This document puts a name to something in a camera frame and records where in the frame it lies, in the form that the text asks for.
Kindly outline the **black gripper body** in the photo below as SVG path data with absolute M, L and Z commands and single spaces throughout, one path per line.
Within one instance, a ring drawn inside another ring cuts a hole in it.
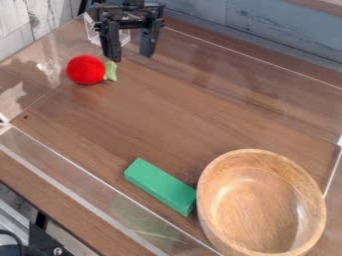
M 111 22 L 120 29 L 152 29 L 164 26 L 164 5 L 148 0 L 94 0 L 95 31 Z

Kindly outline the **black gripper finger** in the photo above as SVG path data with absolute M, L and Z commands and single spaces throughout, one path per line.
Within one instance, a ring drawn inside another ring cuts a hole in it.
M 100 43 L 104 56 L 114 62 L 122 60 L 122 44 L 119 37 L 119 23 L 116 21 L 104 21 L 100 24 Z
M 147 58 L 155 53 L 162 27 L 163 22 L 154 21 L 147 27 L 140 28 L 139 53 Z

